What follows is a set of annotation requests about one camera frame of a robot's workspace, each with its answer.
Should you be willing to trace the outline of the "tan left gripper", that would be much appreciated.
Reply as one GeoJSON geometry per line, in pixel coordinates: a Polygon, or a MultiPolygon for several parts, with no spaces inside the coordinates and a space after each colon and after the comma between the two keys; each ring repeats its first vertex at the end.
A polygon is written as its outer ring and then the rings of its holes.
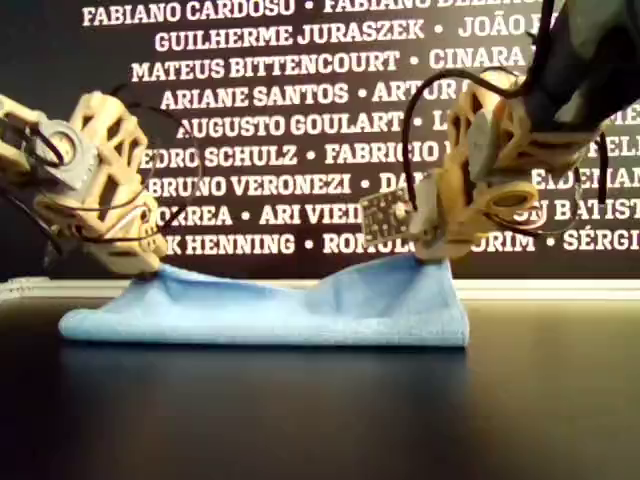
{"type": "Polygon", "coordinates": [[[36,196],[36,212],[59,228],[65,239],[78,240],[109,271],[134,278],[154,277],[168,253],[168,242],[156,231],[158,203],[148,193],[109,212],[79,211],[79,203],[56,196],[36,196]]]}

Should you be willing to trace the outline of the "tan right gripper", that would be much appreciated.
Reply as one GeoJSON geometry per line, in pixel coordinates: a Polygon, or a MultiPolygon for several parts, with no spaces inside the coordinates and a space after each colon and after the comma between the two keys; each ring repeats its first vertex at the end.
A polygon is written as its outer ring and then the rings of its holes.
{"type": "Polygon", "coordinates": [[[423,263],[459,258],[493,230],[529,234],[534,229],[515,216],[534,207],[536,188],[520,175],[474,181],[466,153],[447,154],[438,171],[438,194],[442,225],[414,241],[414,253],[423,263]]]}

